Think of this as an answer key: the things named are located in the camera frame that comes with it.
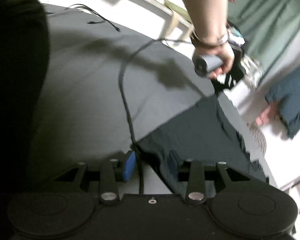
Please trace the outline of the person's left forearm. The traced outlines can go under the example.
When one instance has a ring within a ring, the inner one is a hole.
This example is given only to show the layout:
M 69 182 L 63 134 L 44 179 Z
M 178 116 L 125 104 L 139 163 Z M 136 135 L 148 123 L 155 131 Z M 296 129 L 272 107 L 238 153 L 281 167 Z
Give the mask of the person's left forearm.
M 183 0 L 194 26 L 195 37 L 207 46 L 220 46 L 228 39 L 228 0 Z

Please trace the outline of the person's left hand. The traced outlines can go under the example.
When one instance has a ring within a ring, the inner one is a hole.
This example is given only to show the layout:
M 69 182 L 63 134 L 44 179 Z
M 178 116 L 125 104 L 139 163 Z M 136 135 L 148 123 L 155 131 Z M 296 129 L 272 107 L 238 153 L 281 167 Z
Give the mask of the person's left hand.
M 195 47 L 192 57 L 194 64 L 196 64 L 198 57 L 201 55 L 217 56 L 223 61 L 223 64 L 219 68 L 210 73 L 208 76 L 209 79 L 216 79 L 219 75 L 227 74 L 232 69 L 235 56 L 228 42 L 225 42 L 220 46 L 207 46 L 192 39 L 192 44 Z

